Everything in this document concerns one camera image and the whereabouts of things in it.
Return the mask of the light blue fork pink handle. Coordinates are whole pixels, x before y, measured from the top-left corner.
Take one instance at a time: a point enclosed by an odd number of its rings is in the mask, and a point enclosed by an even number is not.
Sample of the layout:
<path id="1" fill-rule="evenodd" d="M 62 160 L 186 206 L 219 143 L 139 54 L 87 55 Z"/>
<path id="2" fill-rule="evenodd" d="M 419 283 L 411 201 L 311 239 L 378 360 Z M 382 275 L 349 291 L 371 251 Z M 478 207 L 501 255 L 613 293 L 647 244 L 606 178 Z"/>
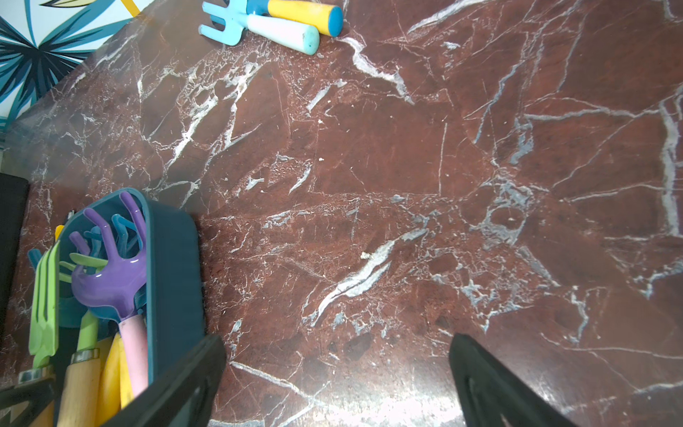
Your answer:
<path id="1" fill-rule="evenodd" d="M 202 10 L 224 22 L 224 29 L 199 26 L 199 33 L 227 46 L 236 46 L 244 30 L 265 37 L 300 53 L 314 55 L 319 47 L 318 30 L 304 23 L 247 13 L 247 1 L 230 1 L 227 6 L 204 1 Z"/>

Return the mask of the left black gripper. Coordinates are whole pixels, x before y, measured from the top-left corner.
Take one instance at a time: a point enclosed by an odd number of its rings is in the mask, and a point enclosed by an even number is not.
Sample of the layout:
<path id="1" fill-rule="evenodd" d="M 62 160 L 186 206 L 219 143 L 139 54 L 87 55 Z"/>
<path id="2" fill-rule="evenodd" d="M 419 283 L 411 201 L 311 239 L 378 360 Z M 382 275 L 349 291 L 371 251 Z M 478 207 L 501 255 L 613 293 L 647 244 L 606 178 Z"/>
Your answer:
<path id="1" fill-rule="evenodd" d="M 9 417 L 1 418 L 2 426 L 53 426 L 55 380 L 10 387 L 1 391 L 1 409 L 11 409 Z"/>

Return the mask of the green rake wooden handle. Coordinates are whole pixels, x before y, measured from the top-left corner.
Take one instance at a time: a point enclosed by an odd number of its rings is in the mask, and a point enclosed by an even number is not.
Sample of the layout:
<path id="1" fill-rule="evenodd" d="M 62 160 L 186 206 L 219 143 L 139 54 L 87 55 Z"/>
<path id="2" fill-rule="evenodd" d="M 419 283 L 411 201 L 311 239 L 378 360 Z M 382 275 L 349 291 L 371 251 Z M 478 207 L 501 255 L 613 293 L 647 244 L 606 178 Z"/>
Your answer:
<path id="1" fill-rule="evenodd" d="M 85 309 L 78 345 L 66 371 L 58 426 L 94 426 L 101 378 L 101 352 L 97 347 L 99 319 Z"/>
<path id="2" fill-rule="evenodd" d="M 31 416 L 28 422 L 30 426 L 53 425 L 56 375 L 51 357 L 59 347 L 59 248 L 60 243 L 56 241 L 43 254 L 36 267 L 28 342 L 30 355 L 34 359 L 32 369 L 21 372 L 19 380 L 21 387 L 41 386 L 44 392 L 34 394 L 28 403 L 20 404 L 12 411 L 15 420 L 20 416 Z"/>

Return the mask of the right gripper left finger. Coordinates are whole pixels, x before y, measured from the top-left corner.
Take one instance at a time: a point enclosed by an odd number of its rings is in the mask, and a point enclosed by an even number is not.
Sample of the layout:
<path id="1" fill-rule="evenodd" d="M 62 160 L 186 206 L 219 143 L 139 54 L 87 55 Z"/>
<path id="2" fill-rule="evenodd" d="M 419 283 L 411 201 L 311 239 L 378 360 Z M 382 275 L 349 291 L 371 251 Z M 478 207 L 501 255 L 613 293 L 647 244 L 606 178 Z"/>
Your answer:
<path id="1" fill-rule="evenodd" d="M 154 381 L 105 425 L 208 426 L 227 361 L 222 339 L 216 334 L 157 338 Z"/>

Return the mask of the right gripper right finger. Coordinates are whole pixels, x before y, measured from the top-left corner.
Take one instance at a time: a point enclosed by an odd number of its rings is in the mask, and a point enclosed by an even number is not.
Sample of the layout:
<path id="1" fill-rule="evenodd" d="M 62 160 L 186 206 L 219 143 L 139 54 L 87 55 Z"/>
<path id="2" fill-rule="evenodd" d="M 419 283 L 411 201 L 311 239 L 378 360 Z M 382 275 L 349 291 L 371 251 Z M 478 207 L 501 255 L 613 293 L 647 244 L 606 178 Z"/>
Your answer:
<path id="1" fill-rule="evenodd" d="M 468 426 L 572 426 L 467 334 L 456 334 L 449 365 Z"/>

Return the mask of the purple small rake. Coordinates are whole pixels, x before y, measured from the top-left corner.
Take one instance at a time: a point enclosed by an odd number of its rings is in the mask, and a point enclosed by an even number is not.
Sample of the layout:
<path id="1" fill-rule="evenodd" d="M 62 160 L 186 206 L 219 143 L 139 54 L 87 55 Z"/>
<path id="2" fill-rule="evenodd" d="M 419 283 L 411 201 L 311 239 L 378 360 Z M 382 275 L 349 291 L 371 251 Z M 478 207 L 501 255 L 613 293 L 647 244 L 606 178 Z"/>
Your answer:
<path id="1" fill-rule="evenodd" d="M 138 397 L 149 386 L 147 328 L 135 306 L 135 295 L 147 283 L 147 230 L 133 196 L 123 191 L 120 199 L 133 218 L 140 239 L 138 254 L 128 259 L 121 257 L 110 224 L 92 208 L 85 209 L 84 216 L 101 230 L 108 263 L 94 275 L 85 273 L 82 265 L 76 267 L 72 273 L 72 291 L 76 300 L 89 308 L 111 306 L 117 311 L 133 396 Z"/>

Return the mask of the teal fork yellow handle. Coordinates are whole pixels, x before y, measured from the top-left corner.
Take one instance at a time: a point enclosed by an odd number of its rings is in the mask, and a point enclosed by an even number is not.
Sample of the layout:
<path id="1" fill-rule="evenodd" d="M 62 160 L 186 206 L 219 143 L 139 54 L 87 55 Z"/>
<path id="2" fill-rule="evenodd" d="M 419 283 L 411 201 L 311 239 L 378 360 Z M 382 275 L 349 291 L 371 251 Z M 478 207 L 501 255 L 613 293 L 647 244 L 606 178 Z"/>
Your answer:
<path id="1" fill-rule="evenodd" d="M 341 7 L 309 1 L 248 0 L 247 13 L 311 25 L 329 37 L 338 37 L 344 23 Z"/>

